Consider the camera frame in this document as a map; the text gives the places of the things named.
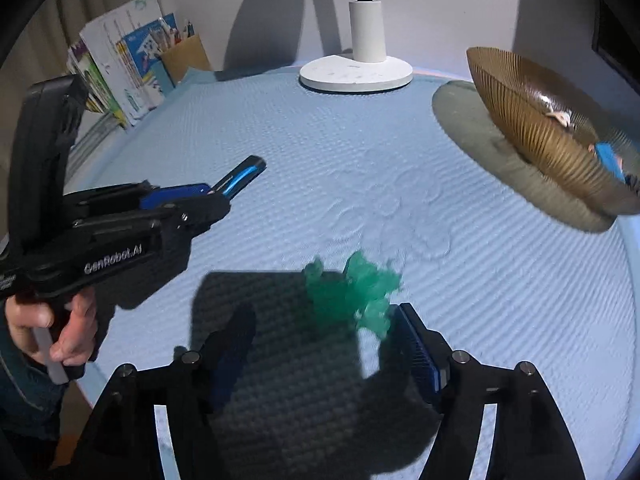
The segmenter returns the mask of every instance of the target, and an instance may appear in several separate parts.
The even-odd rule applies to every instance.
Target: bed
[[[191,72],[133,131],[105,140],[68,190],[213,184],[251,154],[268,167],[193,241],[188,268],[165,286],[170,264],[101,287],[109,329],[80,381],[89,400],[119,364],[165,365],[251,301],[254,348],[212,422],[233,475],[418,478],[437,420],[381,365],[384,344],[367,331],[317,337],[300,323],[305,264],[320,256],[341,270],[362,249],[402,272],[392,299],[411,302],[452,348],[501,367],[533,362],[586,477],[616,478],[640,444],[640,227],[618,219],[585,234],[482,170],[431,111],[446,81],[417,75],[405,88],[362,96],[305,89],[295,69]],[[186,258],[169,260],[179,267]],[[133,283],[148,292],[133,294]],[[494,417],[487,408],[475,479],[486,472]],[[161,410],[157,426],[167,478],[178,478]]]

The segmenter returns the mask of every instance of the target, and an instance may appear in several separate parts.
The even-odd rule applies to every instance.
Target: white wall
[[[217,70],[311,60],[351,46],[348,0],[315,0],[317,9],[313,0],[159,1],[164,12],[194,23]],[[468,47],[513,49],[567,76],[607,108],[640,119],[640,97],[591,51],[595,0],[382,1],[387,50],[414,66],[468,76]]]

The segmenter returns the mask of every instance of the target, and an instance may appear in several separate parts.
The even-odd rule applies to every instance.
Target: sleeve
[[[46,368],[14,345],[0,315],[0,429],[40,440],[60,437],[60,405],[66,384],[51,382]]]

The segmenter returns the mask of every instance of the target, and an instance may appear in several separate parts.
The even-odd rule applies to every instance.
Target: curtain
[[[88,21],[105,12],[103,0],[46,0],[0,68],[0,236],[6,232],[6,181],[20,104],[34,83],[66,72],[66,50]]]

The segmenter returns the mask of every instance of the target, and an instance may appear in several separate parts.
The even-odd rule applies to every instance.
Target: books
[[[66,65],[69,72],[77,73],[84,79],[89,89],[89,110],[99,113],[110,112],[122,126],[127,126],[127,118],[113,98],[84,41],[80,40],[69,48]]]
[[[143,89],[143,81],[124,37],[162,16],[158,0],[132,0],[87,23],[80,37],[94,59],[111,94],[131,126],[135,126],[154,103]]]
[[[177,31],[173,13],[164,16],[163,19],[171,30]],[[160,20],[153,20],[123,38],[127,48],[126,55],[133,64],[135,75],[141,79],[142,89],[148,98],[150,108],[155,108],[164,100],[161,85],[152,67],[156,63],[162,63],[160,54],[167,46],[160,43],[163,43],[165,38],[167,36]]]

